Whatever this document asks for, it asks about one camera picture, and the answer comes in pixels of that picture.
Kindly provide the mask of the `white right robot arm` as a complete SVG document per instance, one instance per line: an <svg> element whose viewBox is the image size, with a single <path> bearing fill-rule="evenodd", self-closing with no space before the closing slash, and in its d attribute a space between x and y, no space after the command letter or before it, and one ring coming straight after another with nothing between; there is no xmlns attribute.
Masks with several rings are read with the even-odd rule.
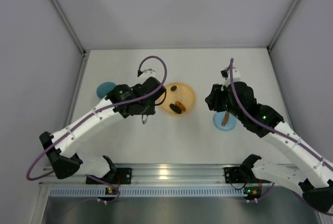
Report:
<svg viewBox="0 0 333 224"><path fill-rule="evenodd" d="M211 111L230 113L296 167L277 165L251 154L240 165L247 180L276 183L293 191L316 211L332 215L332 162L296 134L276 110L258 103L251 87L244 82L214 84L205 102Z"/></svg>

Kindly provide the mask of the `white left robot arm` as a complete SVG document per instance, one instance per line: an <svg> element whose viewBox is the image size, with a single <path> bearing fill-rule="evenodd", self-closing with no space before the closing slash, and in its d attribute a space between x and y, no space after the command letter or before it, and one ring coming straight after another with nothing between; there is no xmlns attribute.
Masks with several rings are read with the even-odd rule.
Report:
<svg viewBox="0 0 333 224"><path fill-rule="evenodd" d="M129 116L154 115L156 101L165 94L166 88L154 77L132 87L120 84L97 106L66 128L52 134L42 133L40 141L57 179L78 174L111 182L117 172L111 158L79 154L80 147L92 141L103 129Z"/></svg>

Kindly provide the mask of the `metal serving tongs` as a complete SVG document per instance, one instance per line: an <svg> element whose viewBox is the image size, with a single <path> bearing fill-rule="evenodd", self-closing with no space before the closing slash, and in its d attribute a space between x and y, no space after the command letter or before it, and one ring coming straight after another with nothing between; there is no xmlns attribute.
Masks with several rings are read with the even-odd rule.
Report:
<svg viewBox="0 0 333 224"><path fill-rule="evenodd" d="M148 121L148 115L142 115L142 124L145 125Z"/></svg>

